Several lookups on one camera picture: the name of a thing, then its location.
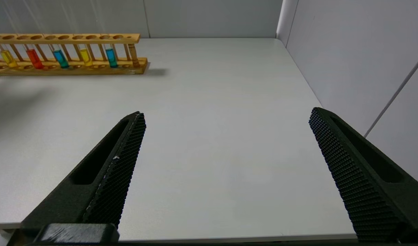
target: textured grip pad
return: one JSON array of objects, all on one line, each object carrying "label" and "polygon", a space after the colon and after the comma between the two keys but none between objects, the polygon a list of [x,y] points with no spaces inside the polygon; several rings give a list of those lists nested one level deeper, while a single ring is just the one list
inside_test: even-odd
[{"label": "textured grip pad", "polygon": [[418,182],[334,113],[310,127],[361,242],[418,242]]}]

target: test tube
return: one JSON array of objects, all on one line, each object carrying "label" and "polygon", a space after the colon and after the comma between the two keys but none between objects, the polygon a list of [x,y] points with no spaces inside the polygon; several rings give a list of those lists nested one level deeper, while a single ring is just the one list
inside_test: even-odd
[{"label": "test tube", "polygon": [[16,60],[13,58],[12,54],[10,53],[10,51],[7,49],[5,45],[4,47],[0,45],[0,53],[1,53],[2,58],[4,59],[4,61],[7,63],[9,67],[18,66]]},{"label": "test tube", "polygon": [[90,58],[86,45],[84,45],[84,48],[80,50],[80,54],[81,54],[81,58],[84,61],[84,65],[86,65],[87,67],[93,66],[93,61],[92,61],[92,58]]},{"label": "test tube", "polygon": [[26,44],[24,45],[25,48],[25,52],[29,57],[29,60],[31,61],[32,65],[34,66],[35,69],[42,69],[43,68],[43,64],[42,61],[40,60],[39,56],[37,55],[36,50],[34,49],[34,46],[32,46],[32,44]]},{"label": "test tube", "polygon": [[55,59],[60,64],[60,67],[68,68],[69,67],[68,61],[66,60],[65,55],[63,55],[63,52],[60,49],[60,47],[56,44],[51,44],[49,45],[49,47],[52,50],[52,53],[54,54]]},{"label": "test tube", "polygon": [[107,59],[109,60],[110,67],[118,67],[118,62],[116,61],[112,45],[104,44],[104,47],[106,48]]}]

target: gray wall panel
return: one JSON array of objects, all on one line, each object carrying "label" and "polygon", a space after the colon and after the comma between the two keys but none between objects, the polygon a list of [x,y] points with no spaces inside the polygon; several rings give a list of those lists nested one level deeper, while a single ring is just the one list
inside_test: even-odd
[{"label": "gray wall panel", "polygon": [[282,0],[146,0],[152,38],[274,38]]},{"label": "gray wall panel", "polygon": [[365,134],[418,61],[418,0],[299,0],[287,49],[323,107]]}]

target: table surface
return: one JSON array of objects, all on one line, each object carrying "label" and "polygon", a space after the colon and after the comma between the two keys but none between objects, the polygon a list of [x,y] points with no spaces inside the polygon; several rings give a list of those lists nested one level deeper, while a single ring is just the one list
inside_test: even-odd
[{"label": "table surface", "polygon": [[125,115],[147,129],[120,240],[354,238],[276,39],[142,39],[145,75],[0,78],[0,228],[15,228]]}]

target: wooden test tube rack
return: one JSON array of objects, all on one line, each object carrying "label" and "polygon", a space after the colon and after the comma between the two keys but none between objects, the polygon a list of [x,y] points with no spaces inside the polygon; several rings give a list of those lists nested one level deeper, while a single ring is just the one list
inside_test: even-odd
[{"label": "wooden test tube rack", "polygon": [[[52,75],[103,75],[103,74],[143,74],[148,64],[146,57],[137,57],[136,48],[140,34],[0,34],[0,45],[9,45],[18,66],[10,68],[0,59],[0,76],[52,76]],[[22,57],[15,45],[34,45],[43,69],[35,69],[29,58]],[[60,45],[64,51],[69,67],[61,68],[54,57],[46,57],[43,50],[47,45]],[[85,66],[79,53],[78,44],[84,44],[93,61],[92,66]],[[118,67],[111,68],[104,52],[103,45],[110,44],[114,49]],[[122,44],[125,58],[117,56],[115,45]],[[67,45],[73,45],[77,57],[71,57]],[[97,45],[101,55],[93,54],[92,45]]]}]

